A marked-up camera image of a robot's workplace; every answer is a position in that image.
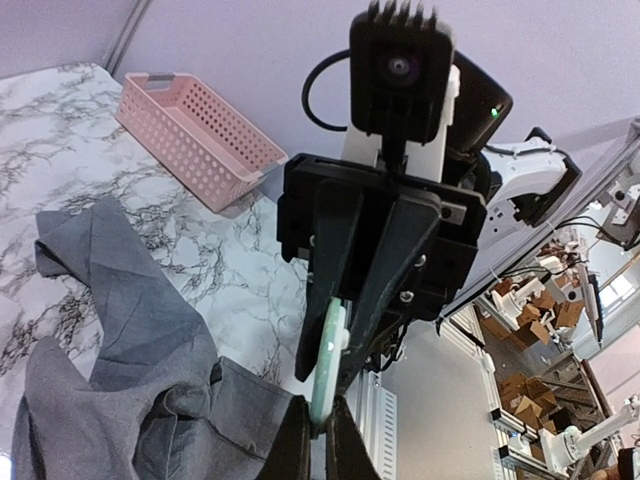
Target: camera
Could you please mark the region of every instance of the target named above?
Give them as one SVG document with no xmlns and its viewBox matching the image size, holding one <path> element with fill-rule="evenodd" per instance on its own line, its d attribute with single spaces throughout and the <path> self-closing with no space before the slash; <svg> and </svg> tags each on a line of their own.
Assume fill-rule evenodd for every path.
<svg viewBox="0 0 640 480">
<path fill-rule="evenodd" d="M 435 14 L 377 3 L 351 24 L 351 121 L 367 134 L 428 143 L 438 133 L 455 41 Z"/>
</svg>

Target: screw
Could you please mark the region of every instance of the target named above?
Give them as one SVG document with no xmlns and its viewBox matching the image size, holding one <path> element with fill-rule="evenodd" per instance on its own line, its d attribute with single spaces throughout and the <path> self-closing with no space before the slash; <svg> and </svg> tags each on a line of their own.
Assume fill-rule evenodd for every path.
<svg viewBox="0 0 640 480">
<path fill-rule="evenodd" d="M 418 261 L 416 262 L 414 267 L 416 267 L 416 268 L 423 267 L 425 263 L 427 263 L 427 256 L 426 255 L 420 255 L 420 258 L 418 259 Z"/>
<path fill-rule="evenodd" d="M 408 290 L 404 292 L 400 292 L 400 301 L 402 303 L 411 303 L 411 301 L 413 300 L 413 297 L 414 297 L 413 292 L 410 292 Z"/>
</svg>

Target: black camera housing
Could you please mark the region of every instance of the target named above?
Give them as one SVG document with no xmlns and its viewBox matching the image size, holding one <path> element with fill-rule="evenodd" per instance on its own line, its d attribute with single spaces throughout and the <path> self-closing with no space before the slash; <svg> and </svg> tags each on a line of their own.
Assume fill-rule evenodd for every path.
<svg viewBox="0 0 640 480">
<path fill-rule="evenodd" d="M 353 125 L 383 138 L 432 141 L 455 51 L 451 28 L 435 16 L 374 10 L 354 19 L 349 44 Z"/>
<path fill-rule="evenodd" d="M 455 52 L 453 64 L 460 70 L 460 93 L 447 132 L 447 157 L 475 161 L 511 112 L 513 98 L 461 52 Z"/>
</svg>

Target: cardboard box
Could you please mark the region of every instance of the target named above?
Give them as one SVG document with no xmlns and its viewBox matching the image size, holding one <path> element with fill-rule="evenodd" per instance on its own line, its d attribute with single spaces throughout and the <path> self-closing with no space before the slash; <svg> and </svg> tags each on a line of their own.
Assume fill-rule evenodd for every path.
<svg viewBox="0 0 640 480">
<path fill-rule="evenodd" d="M 501 393 L 500 403 L 502 403 L 502 408 L 509 413 L 513 413 L 518 407 L 520 399 L 524 397 L 526 393 L 527 392 L 524 390 L 524 387 L 522 389 L 506 390 Z"/>
<path fill-rule="evenodd" d="M 520 350 L 526 350 L 538 341 L 547 345 L 551 341 L 551 335 L 549 330 L 540 322 L 529 322 L 509 335 L 509 339 Z"/>
<path fill-rule="evenodd" d="M 506 392 L 512 392 L 514 390 L 517 391 L 517 390 L 520 390 L 526 384 L 527 384 L 527 376 L 524 375 L 523 373 L 518 372 L 511 375 L 505 381 L 500 382 L 498 384 L 498 391 L 500 391 L 500 394 L 503 394 Z"/>
<path fill-rule="evenodd" d="M 549 432 L 553 433 L 554 435 L 556 435 L 558 433 L 558 431 L 556 430 L 556 424 L 553 423 L 553 420 L 548 420 L 546 422 L 542 423 L 542 428 L 544 428 L 545 430 L 548 430 Z"/>
<path fill-rule="evenodd" d="M 522 308 L 522 313 L 518 315 L 516 320 L 518 322 L 518 325 L 522 327 L 523 325 L 526 325 L 529 322 L 540 320 L 540 317 L 541 317 L 540 310 L 538 310 L 533 305 L 527 304 Z"/>
<path fill-rule="evenodd" d="M 553 321 L 553 327 L 558 329 L 562 327 L 575 328 L 580 321 L 580 315 L 584 309 L 582 300 L 577 302 L 563 302 L 554 309 L 556 319 Z"/>
<path fill-rule="evenodd" d="M 522 420 L 534 430 L 539 430 L 542 407 L 526 396 L 520 396 L 512 400 L 511 406 L 514 404 L 516 407 L 513 410 L 513 416 Z"/>
<path fill-rule="evenodd" d="M 506 328 L 504 328 L 500 322 L 498 322 L 495 318 L 493 318 L 492 316 L 489 316 L 487 318 L 485 318 L 482 321 L 482 325 L 485 326 L 485 328 L 487 330 L 489 330 L 489 332 L 491 332 L 491 334 L 496 337 L 499 340 L 504 340 L 505 338 L 507 338 L 509 335 L 511 335 L 511 332 L 509 330 L 507 330 Z"/>
<path fill-rule="evenodd" d="M 569 283 L 571 283 L 574 287 L 580 286 L 580 280 L 578 279 L 578 277 L 574 277 L 573 275 L 569 275 L 568 273 L 560 275 L 559 277 L 555 277 L 553 281 L 558 286 L 558 288 L 562 288 Z"/>
<path fill-rule="evenodd" d="M 498 285 L 493 287 L 493 290 L 500 294 L 501 297 L 504 297 L 507 293 L 511 291 L 511 287 L 513 286 L 513 281 L 510 278 L 505 278 Z"/>
<path fill-rule="evenodd" d="M 540 253 L 538 253 L 536 257 L 538 258 L 538 260 L 540 260 L 541 258 L 549 255 L 553 255 L 554 257 L 559 257 L 564 253 L 565 253 L 564 245 L 561 245 L 558 242 L 551 242 L 540 247 Z"/>
<path fill-rule="evenodd" d="M 544 453 L 542 451 L 542 448 L 540 448 L 538 445 L 530 445 L 530 447 L 531 447 L 531 456 L 533 458 L 540 460 L 542 463 L 545 463 Z"/>
<path fill-rule="evenodd" d="M 531 300 L 531 304 L 534 307 L 539 308 L 540 310 L 551 310 L 556 306 L 556 301 L 553 298 L 553 295 L 549 292 L 549 290 L 544 289 L 539 297 L 533 297 Z"/>
<path fill-rule="evenodd" d="M 527 472 L 520 467 L 516 467 L 516 480 L 540 480 L 538 475 Z"/>
<path fill-rule="evenodd" d="M 481 325 L 483 325 L 489 332 L 496 337 L 498 340 L 504 340 L 509 335 L 511 335 L 511 331 L 504 328 L 498 320 L 496 320 L 489 312 L 478 307 L 476 305 L 476 313 L 478 314 L 478 318 L 480 319 Z"/>
<path fill-rule="evenodd" d="M 555 410 L 558 401 L 549 387 L 537 378 L 527 380 L 527 395 L 542 408 L 542 414 L 547 415 Z"/>
</svg>

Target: camera lens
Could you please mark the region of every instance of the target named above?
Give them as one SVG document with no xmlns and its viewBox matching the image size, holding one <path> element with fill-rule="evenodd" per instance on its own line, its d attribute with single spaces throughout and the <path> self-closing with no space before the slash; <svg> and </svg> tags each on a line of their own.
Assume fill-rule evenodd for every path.
<svg viewBox="0 0 640 480">
<path fill-rule="evenodd" d="M 377 57 L 379 78 L 387 85 L 406 88 L 414 85 L 420 78 L 422 62 L 412 52 L 387 50 Z"/>
<path fill-rule="evenodd" d="M 391 59 L 389 59 L 387 68 L 392 75 L 404 77 L 409 73 L 411 64 L 409 63 L 409 60 L 404 57 L 392 57 Z"/>
</svg>

